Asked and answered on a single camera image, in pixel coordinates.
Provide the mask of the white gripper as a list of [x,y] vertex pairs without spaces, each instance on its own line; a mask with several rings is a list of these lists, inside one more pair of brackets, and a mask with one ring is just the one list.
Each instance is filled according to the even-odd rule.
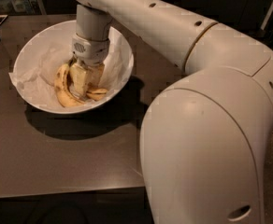
[[83,67],[78,63],[70,66],[69,75],[72,79],[75,92],[79,96],[85,96],[89,86],[97,87],[103,75],[105,65],[102,63],[108,56],[109,39],[104,41],[92,41],[72,36],[72,51],[80,63],[90,68]]

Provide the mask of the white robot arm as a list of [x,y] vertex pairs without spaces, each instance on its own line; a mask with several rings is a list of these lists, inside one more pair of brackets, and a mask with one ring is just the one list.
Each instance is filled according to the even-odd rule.
[[140,159],[155,224],[265,224],[273,51],[160,0],[77,0],[103,10],[184,78],[149,106]]

